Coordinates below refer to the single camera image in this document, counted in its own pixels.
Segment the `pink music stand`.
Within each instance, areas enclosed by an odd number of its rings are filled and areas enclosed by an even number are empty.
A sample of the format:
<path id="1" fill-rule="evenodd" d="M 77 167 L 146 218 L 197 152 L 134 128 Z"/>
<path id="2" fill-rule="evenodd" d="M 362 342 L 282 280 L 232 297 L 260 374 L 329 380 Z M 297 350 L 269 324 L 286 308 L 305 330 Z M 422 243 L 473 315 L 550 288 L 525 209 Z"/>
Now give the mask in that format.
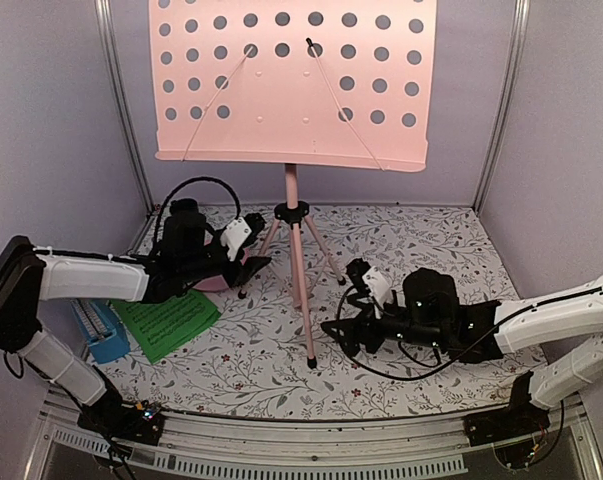
<path id="1" fill-rule="evenodd" d="M 161 161 L 415 173 L 426 166 L 434 1 L 151 1 Z"/>

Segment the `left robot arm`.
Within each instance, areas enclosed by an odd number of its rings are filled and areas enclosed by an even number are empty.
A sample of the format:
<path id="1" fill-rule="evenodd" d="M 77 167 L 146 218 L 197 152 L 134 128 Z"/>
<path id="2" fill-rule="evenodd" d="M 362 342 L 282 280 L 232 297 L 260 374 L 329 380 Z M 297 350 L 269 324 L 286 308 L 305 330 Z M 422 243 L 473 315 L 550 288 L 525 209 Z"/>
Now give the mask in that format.
<path id="1" fill-rule="evenodd" d="M 193 199 L 171 203 L 161 237 L 146 256 L 64 253 L 13 237 L 0 254 L 0 350 L 16 354 L 50 382 L 91 407 L 92 419 L 109 434 L 129 426 L 129 412 L 110 396 L 103 376 L 47 332 L 37 317 L 40 302 L 106 299 L 162 304 L 213 277 L 228 287 L 245 285 L 269 258 L 247 256 L 265 228 L 258 213 L 237 214 L 216 230 Z"/>

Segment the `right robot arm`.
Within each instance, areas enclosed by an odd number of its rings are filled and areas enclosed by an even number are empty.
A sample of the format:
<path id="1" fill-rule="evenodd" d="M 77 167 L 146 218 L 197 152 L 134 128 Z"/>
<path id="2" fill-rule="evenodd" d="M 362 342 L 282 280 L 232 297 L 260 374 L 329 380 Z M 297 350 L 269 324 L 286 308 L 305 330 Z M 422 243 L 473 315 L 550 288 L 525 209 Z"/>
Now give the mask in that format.
<path id="1" fill-rule="evenodd" d="M 321 329 L 350 359 L 376 352 L 384 342 L 431 348 L 448 356 L 437 374 L 459 362 L 479 364 L 519 350 L 572 337 L 577 348 L 549 366 L 518 377 L 498 427 L 518 436 L 565 397 L 603 375 L 603 275 L 582 286 L 519 301 L 464 305 L 454 279 L 432 269 L 407 275 L 396 292 L 382 272 L 362 259 L 346 269 L 352 285 L 340 302 L 358 309 L 337 315 Z"/>

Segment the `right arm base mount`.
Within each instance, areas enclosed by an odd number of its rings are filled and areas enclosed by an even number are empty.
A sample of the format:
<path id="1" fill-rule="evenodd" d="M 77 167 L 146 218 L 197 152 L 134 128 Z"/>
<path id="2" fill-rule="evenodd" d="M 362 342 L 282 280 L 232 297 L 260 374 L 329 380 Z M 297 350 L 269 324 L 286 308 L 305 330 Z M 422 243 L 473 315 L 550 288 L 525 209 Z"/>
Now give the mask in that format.
<path id="1" fill-rule="evenodd" d="M 540 443 L 550 427 L 548 411 L 534 406 L 529 393 L 531 371 L 519 376 L 512 385 L 509 403 L 499 409 L 466 415 L 464 433 L 471 446 L 509 440 L 519 436 L 540 434 L 540 440 L 528 439 L 522 446 L 499 449 L 497 460 L 505 467 L 520 470 L 532 465 Z"/>

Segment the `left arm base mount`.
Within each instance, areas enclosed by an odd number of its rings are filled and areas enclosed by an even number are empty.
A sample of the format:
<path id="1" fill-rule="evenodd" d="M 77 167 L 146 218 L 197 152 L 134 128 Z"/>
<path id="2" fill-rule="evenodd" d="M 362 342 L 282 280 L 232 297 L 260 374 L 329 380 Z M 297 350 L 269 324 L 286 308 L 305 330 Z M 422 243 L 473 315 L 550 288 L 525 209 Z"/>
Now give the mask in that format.
<path id="1" fill-rule="evenodd" d="M 126 404 L 101 399 L 83 405 L 77 425 L 107 439 L 121 439 L 157 446 L 163 434 L 165 417 L 159 407 L 147 402 Z"/>

